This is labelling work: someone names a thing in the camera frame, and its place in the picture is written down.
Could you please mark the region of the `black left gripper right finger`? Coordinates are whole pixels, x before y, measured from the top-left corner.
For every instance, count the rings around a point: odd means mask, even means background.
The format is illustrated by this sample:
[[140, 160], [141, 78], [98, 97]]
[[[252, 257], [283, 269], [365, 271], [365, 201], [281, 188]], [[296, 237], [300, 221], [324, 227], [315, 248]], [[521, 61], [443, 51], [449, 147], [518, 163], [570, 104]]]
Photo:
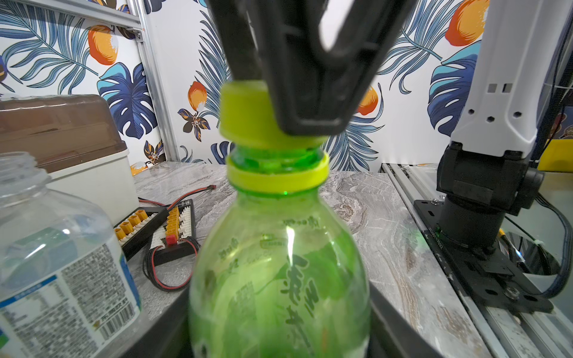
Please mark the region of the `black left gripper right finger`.
[[367, 357], [442, 357], [381, 294], [369, 285], [371, 324]]

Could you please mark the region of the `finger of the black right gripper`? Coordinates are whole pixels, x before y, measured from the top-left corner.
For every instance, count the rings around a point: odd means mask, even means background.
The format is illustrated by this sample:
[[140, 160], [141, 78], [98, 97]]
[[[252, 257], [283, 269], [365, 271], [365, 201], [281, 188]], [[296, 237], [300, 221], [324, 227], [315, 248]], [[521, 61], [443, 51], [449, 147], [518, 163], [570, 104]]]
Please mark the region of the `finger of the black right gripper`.
[[337, 135], [348, 126], [414, 1], [354, 1], [334, 46], [319, 24], [324, 1], [251, 1], [250, 20], [279, 128]]
[[207, 1], [231, 76], [235, 81], [262, 80], [255, 41], [249, 26], [246, 1]]

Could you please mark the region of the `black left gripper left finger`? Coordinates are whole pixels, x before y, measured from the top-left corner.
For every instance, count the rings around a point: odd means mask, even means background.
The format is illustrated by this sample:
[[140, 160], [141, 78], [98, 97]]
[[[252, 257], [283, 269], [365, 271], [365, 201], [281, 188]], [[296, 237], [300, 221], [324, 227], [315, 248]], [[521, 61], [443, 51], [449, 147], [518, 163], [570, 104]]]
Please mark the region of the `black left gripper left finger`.
[[188, 304], [185, 290], [157, 319], [119, 340], [110, 357], [192, 357]]

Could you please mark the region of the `yellow-green bottle cap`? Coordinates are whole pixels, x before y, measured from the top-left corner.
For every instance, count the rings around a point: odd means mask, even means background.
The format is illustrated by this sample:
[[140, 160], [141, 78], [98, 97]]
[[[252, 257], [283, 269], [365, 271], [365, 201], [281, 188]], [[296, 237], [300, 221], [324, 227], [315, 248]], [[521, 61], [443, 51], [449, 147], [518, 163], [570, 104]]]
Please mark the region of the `yellow-green bottle cap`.
[[290, 136], [278, 126], [267, 84], [230, 81], [220, 90], [220, 134], [238, 146], [263, 150], [309, 149], [326, 137]]

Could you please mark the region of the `green plastic bottle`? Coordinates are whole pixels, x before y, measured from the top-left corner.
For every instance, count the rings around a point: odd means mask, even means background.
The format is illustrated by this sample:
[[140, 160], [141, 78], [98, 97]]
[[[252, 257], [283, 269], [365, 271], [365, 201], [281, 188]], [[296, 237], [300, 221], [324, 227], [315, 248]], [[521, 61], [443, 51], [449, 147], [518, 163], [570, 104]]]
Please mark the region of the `green plastic bottle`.
[[196, 357], [364, 357], [369, 284], [355, 241], [321, 199], [320, 148], [237, 146], [237, 196], [199, 252], [190, 287]]

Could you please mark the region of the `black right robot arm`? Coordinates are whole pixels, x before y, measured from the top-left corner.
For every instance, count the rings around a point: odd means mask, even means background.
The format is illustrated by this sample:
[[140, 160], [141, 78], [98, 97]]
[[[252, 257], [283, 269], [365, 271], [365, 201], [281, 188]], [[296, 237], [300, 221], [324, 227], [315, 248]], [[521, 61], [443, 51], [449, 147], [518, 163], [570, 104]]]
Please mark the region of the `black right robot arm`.
[[[231, 69], [220, 131], [252, 149], [311, 149], [342, 133], [390, 57], [412, 1], [355, 1], [331, 48], [325, 1], [210, 1]], [[493, 244], [505, 214], [531, 206], [537, 106], [552, 52], [572, 26], [570, 1], [494, 1], [477, 57], [462, 50], [433, 75], [428, 112], [451, 119], [438, 166], [442, 234], [465, 247]]]

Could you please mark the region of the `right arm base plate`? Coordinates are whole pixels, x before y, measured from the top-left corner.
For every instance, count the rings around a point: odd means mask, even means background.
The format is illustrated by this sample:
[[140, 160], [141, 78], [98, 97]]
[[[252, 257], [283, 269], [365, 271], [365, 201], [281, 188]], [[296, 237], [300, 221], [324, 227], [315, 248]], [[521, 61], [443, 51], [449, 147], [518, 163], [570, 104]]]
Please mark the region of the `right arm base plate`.
[[429, 246], [475, 303], [520, 313], [553, 311], [551, 301], [497, 246], [473, 251], [449, 242], [439, 226], [441, 201], [416, 200], [413, 207], [427, 228]]

